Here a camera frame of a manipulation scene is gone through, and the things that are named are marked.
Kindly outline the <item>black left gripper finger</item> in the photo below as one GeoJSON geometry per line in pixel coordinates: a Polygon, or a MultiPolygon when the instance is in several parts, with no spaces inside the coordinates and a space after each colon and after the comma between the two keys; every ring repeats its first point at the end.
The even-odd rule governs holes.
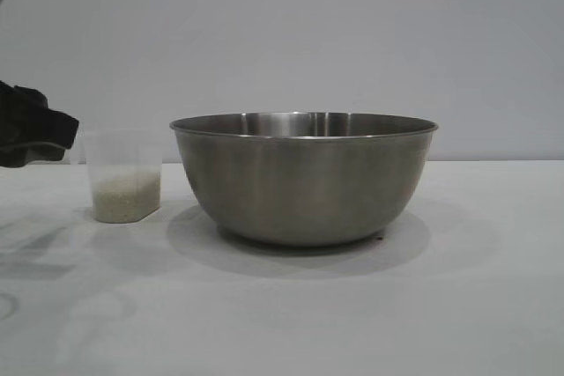
{"type": "Polygon", "coordinates": [[[79,121],[48,106],[40,91],[1,82],[1,147],[45,144],[69,150],[79,121]]]}
{"type": "Polygon", "coordinates": [[[21,168],[33,162],[58,162],[66,150],[53,145],[16,145],[1,149],[1,167],[21,168]]]}

